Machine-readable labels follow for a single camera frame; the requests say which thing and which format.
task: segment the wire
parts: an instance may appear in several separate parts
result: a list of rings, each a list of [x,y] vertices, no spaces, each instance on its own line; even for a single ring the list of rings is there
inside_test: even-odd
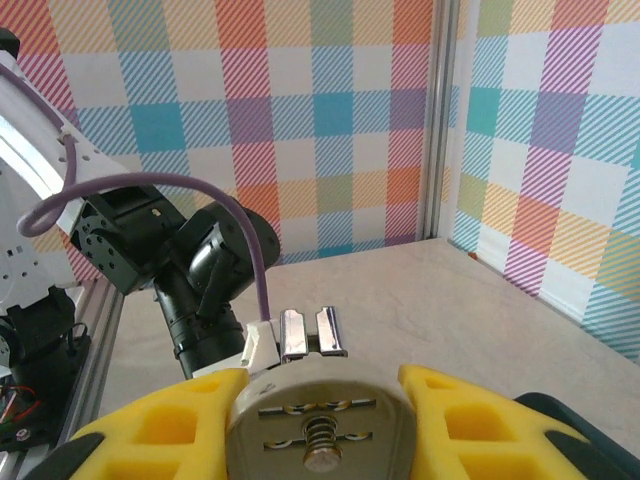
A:
[[[222,190],[207,182],[192,177],[185,177],[170,173],[141,172],[112,175],[76,184],[76,140],[70,133],[64,133],[64,120],[58,116],[56,111],[49,106],[38,92],[31,88],[29,84],[24,82],[2,63],[0,63],[0,75],[4,76],[9,83],[20,90],[20,92],[22,92],[40,110],[40,112],[49,119],[51,124],[62,135],[61,140],[64,142],[67,155],[67,171],[62,191],[40,202],[18,221],[18,231],[22,235],[25,237],[36,237],[38,235],[42,235],[56,224],[60,215],[62,215],[62,212],[66,208],[67,203],[102,190],[153,184],[163,184],[198,190],[209,195],[214,200],[217,200],[240,224],[240,228],[242,229],[249,246],[249,253],[253,264],[260,318],[264,321],[269,321],[271,319],[271,314],[269,312],[269,297],[267,293],[267,279],[258,235],[253,228],[253,224],[247,217],[247,214],[242,207],[235,202],[235,200]]]
[[[82,331],[82,335],[80,336],[81,339],[83,339],[84,337],[86,337],[89,334],[89,327],[87,327],[86,323],[84,323],[84,322],[76,322],[76,323],[73,324],[73,326],[67,332],[67,349],[68,349],[68,351],[69,351],[69,353],[71,355],[75,354],[78,351],[76,346],[73,344],[73,329],[78,327],[78,326],[83,326],[84,327],[84,330]]]
[[[40,406],[40,400],[36,400],[33,405],[31,405],[29,408],[27,408],[25,411],[20,412],[19,414],[17,414],[16,416],[14,416],[11,421],[12,422],[17,422],[19,420],[22,420],[24,417],[30,415],[36,408],[38,408]]]
[[[260,318],[264,321],[269,321],[271,314],[269,312],[267,277],[258,234],[255,228],[253,228],[251,220],[249,220],[246,212],[238,202],[219,188],[198,178],[186,177],[174,173],[136,172],[110,175],[108,177],[76,183],[65,187],[60,193],[56,193],[42,200],[33,207],[33,209],[25,213],[20,220],[18,220],[18,231],[25,237],[37,236],[41,230],[41,228],[38,227],[40,222],[42,222],[42,218],[46,217],[49,212],[64,207],[72,200],[87,197],[103,190],[141,185],[169,185],[172,187],[197,190],[218,201],[218,203],[236,219],[249,246],[256,281]]]
[[[3,388],[15,389],[15,390],[25,390],[33,395],[33,398],[38,398],[36,392],[31,387],[27,387],[26,385],[5,385]]]
[[[27,387],[26,385],[4,385],[2,387],[3,394],[4,394],[5,390],[18,390],[18,392],[22,392],[22,391],[29,392],[33,396],[33,403],[26,410],[14,415],[9,420],[5,420],[2,423],[0,423],[0,427],[8,425],[9,423],[14,423],[14,422],[17,422],[19,420],[22,420],[24,417],[30,415],[41,404],[41,402],[40,402],[40,400],[38,400],[36,392],[33,390],[33,388]],[[9,408],[11,408],[11,406],[12,406],[12,402],[9,401],[5,405],[5,408],[4,408],[3,412],[2,412],[2,416],[0,418],[4,419],[7,416],[7,413],[9,411]]]
[[[40,110],[49,122],[51,122],[51,125],[53,125],[53,127],[58,131],[60,134],[60,141],[64,144],[65,154],[67,157],[67,171],[64,176],[62,189],[64,190],[65,188],[73,185],[76,181],[76,174],[78,170],[76,139],[73,138],[71,133],[65,131],[65,121],[60,118],[58,113],[49,106],[49,104],[40,96],[40,94],[38,94],[36,90],[31,88],[27,82],[18,77],[2,63],[0,63],[0,76],[5,77],[11,85],[22,92],[22,94],[24,94],[24,96],[27,97],[38,110]],[[62,215],[62,212],[64,212],[66,206],[66,204],[60,205],[49,211],[47,215],[41,219],[38,225],[34,226],[34,236],[42,235],[47,230],[51,229]]]

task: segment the black cylinder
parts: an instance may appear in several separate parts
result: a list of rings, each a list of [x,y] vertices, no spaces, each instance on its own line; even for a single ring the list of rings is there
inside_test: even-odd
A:
[[[247,240],[236,219],[220,204],[214,202],[201,211],[202,215],[210,215],[216,223],[202,239],[189,263],[189,282],[199,293],[210,293],[212,270],[218,265],[221,256],[228,256],[233,259],[232,264],[225,263],[228,271],[224,276],[217,276],[215,287],[220,298],[231,301],[251,285],[255,278]],[[256,212],[247,208],[245,211],[258,234],[264,266],[269,268],[280,256],[278,235],[269,222]]]
[[[154,287],[175,356],[186,378],[192,378],[196,370],[242,352],[242,325],[228,303],[219,305],[207,316],[197,315],[200,295],[173,265],[156,277]]]

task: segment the colorful plaid pattern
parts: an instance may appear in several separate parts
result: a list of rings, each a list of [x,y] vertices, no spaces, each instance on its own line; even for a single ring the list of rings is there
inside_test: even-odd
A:
[[[635,361],[640,4],[471,0],[462,10],[478,20],[458,36],[473,58],[457,61],[468,78],[454,75],[450,236]]]
[[[416,238],[431,15],[430,0],[0,0],[27,76],[100,149],[226,189],[274,225],[285,263]],[[206,203],[163,192],[186,215]],[[43,256],[96,275],[45,238]]]

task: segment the white cable clip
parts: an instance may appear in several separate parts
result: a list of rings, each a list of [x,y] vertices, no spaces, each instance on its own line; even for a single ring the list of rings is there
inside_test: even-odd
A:
[[[71,131],[71,126],[65,123],[62,128],[60,128],[60,135],[58,135],[58,141],[64,144],[64,138],[69,135],[71,138],[74,138],[73,132]]]

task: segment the red wire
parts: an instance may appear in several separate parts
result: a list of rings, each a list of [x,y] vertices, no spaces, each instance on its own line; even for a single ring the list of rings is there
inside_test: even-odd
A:
[[[27,387],[26,385],[4,385],[3,388],[15,389],[15,390],[24,390],[26,392],[29,392],[31,395],[33,395],[34,399],[37,398],[36,392],[33,390],[33,388]],[[20,412],[17,415],[14,415],[9,421],[10,422],[17,422],[17,421],[21,420],[22,418],[26,417],[31,412],[33,412],[39,405],[40,405],[40,400],[36,400],[33,403],[33,405],[31,405],[25,411]]]
[[[31,387],[27,387],[26,385],[5,385],[4,388],[16,388],[18,390],[26,390],[31,395],[36,397],[36,392]]]
[[[40,400],[36,401],[33,405],[27,408],[24,412],[20,412],[18,415],[11,419],[12,422],[17,422],[18,420],[23,419],[27,415],[29,415],[32,411],[34,411],[38,405],[40,405]]]

